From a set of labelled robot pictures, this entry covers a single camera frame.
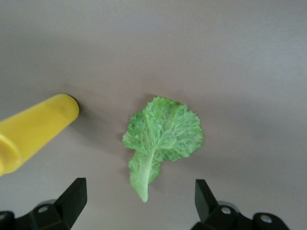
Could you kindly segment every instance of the lettuce leaf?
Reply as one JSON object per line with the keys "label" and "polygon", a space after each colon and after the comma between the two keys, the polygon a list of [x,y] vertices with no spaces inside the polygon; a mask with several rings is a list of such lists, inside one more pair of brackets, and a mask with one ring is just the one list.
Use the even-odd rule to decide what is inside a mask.
{"label": "lettuce leaf", "polygon": [[189,157],[202,146],[200,124],[186,105],[161,97],[131,118],[123,143],[135,150],[129,162],[130,184],[143,202],[148,199],[148,184],[159,175],[162,161]]}

